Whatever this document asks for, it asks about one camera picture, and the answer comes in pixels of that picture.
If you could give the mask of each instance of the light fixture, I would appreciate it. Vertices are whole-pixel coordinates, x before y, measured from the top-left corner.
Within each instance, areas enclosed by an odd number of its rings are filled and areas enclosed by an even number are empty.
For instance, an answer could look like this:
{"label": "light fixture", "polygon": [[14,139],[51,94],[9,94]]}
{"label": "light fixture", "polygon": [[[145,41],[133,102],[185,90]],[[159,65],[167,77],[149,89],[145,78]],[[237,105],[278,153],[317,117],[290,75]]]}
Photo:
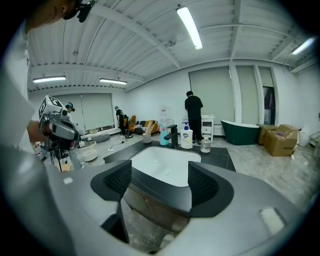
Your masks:
{"label": "light fixture", "polygon": [[188,30],[195,49],[196,50],[202,49],[203,47],[202,47],[201,39],[197,30],[196,24],[194,22],[194,19],[192,18],[188,7],[183,6],[181,8],[178,8],[176,9],[176,13],[180,16],[180,19],[182,20],[183,24]]}
{"label": "light fixture", "polygon": [[33,79],[34,83],[43,83],[43,82],[50,82],[50,81],[61,81],[66,80],[65,76],[51,76],[51,77],[43,77],[43,78],[35,78]]}
{"label": "light fixture", "polygon": [[100,79],[100,82],[103,82],[103,83],[111,83],[111,84],[120,84],[120,85],[126,85],[126,84],[127,84],[127,82],[125,82],[125,81],[112,80],[112,79],[104,79],[104,78],[101,78],[101,79]]}
{"label": "light fixture", "polygon": [[304,49],[309,47],[314,41],[316,40],[315,37],[309,38],[307,41],[305,41],[303,44],[301,44],[297,49],[295,49],[292,54],[296,55],[300,52],[302,52]]}

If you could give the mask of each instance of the blue bottle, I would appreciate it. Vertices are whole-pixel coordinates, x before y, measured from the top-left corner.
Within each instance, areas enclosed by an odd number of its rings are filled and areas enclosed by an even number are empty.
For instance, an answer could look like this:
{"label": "blue bottle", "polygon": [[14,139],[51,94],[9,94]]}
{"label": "blue bottle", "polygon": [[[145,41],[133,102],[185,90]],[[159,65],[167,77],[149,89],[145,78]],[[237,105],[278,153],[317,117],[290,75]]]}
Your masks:
{"label": "blue bottle", "polygon": [[166,146],[169,144],[169,141],[165,139],[165,136],[168,135],[167,130],[165,129],[164,125],[162,123],[158,123],[158,126],[161,128],[161,133],[160,133],[160,145],[161,146]]}

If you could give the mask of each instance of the faucet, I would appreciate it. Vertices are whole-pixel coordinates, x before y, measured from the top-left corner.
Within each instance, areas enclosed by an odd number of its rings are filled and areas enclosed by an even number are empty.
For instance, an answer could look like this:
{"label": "faucet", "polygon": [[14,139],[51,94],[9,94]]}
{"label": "faucet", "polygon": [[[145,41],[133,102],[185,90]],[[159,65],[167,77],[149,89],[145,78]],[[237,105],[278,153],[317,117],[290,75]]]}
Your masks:
{"label": "faucet", "polygon": [[179,144],[178,144],[178,129],[177,129],[177,125],[173,124],[168,126],[167,128],[171,129],[171,133],[169,133],[168,135],[166,135],[164,137],[165,140],[170,140],[171,139],[171,148],[178,148]]}

